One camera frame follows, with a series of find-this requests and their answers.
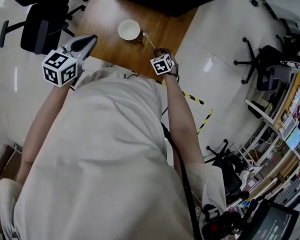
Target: hazard tape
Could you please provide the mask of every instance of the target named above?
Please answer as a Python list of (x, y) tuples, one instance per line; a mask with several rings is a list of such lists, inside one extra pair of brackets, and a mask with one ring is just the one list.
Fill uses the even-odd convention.
[[(164, 82), (159, 82), (159, 81), (156, 81), (159, 85), (162, 85), (162, 86), (165, 86), (165, 87), (167, 87), (167, 85), (164, 83)], [(205, 103), (202, 101), (202, 100), (200, 100), (200, 99), (198, 99), (198, 98), (196, 98), (196, 97), (194, 97), (194, 96), (192, 96), (192, 95), (190, 95), (189, 93), (186, 93), (186, 92), (182, 92), (183, 93), (183, 95), (185, 96), (185, 97), (187, 97), (187, 98), (189, 98), (189, 99), (191, 99), (191, 100), (193, 100), (193, 101), (195, 101), (195, 102), (197, 102), (197, 103), (199, 103), (199, 104), (201, 104), (201, 105), (204, 105)]]
[(206, 117), (206, 119), (204, 120), (203, 124), (200, 126), (197, 134), (199, 134), (202, 130), (202, 128), (205, 126), (205, 124), (208, 122), (209, 118), (211, 117), (211, 115), (213, 114), (213, 110), (211, 109), (210, 113), (208, 114), (208, 116)]

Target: computer monitor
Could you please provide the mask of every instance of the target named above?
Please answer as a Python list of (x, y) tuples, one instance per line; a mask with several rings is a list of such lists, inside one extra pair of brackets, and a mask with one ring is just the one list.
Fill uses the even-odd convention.
[(238, 239), (288, 240), (298, 216), (298, 211), (265, 199)]

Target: forearm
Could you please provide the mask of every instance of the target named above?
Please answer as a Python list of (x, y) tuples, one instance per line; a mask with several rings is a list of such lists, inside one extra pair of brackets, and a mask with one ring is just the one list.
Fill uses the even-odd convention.
[(195, 121), (182, 90), (174, 76), (167, 74), (164, 79), (171, 138), (178, 147), (185, 164), (204, 164)]
[(54, 86), (36, 115), (25, 138), (21, 166), (16, 181), (23, 185), (57, 115), (64, 105), (70, 83), (59, 88)]

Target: tile floor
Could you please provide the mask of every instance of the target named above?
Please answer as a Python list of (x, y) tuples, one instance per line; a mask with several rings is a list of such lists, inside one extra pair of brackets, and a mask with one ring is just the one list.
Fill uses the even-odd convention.
[[(82, 3), (82, 0), (70, 0), (70, 10)], [(6, 0), (4, 5), (5, 8), (0, 8), (0, 31), (3, 21), (20, 22), (29, 9), (12, 0)], [(81, 16), (81, 12), (75, 15), (72, 31)], [(44, 57), (20, 48), (21, 33), (21, 29), (9, 33), (4, 48), (0, 48), (0, 141), (20, 145), (52, 88), (42, 77), (40, 63)], [(235, 59), (250, 60), (242, 38), (247, 37), (257, 51), (265, 45), (280, 48), (276, 34), (283, 33), (279, 22), (248, 0), (215, 0), (198, 9), (175, 57), (180, 67), (181, 88), (205, 102), (200, 105), (188, 100), (197, 128), (210, 110), (214, 111), (198, 135), (204, 155), (209, 154), (207, 145), (217, 148), (225, 138), (238, 145), (246, 143), (261, 123), (244, 103), (256, 91), (253, 81), (241, 84), (249, 68), (233, 64)], [(62, 33), (60, 44), (69, 38)], [(84, 64), (86, 74), (100, 66), (101, 61), (95, 58), (89, 58)], [(165, 108), (166, 89), (159, 84), (158, 88)], [(169, 125), (168, 113), (163, 115), (162, 122)]]

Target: white cup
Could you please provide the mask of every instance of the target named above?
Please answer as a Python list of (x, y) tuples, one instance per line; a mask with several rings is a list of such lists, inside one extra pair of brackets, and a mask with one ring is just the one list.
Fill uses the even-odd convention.
[(122, 21), (118, 27), (119, 36), (127, 41), (138, 39), (140, 31), (141, 29), (138, 22), (132, 19)]

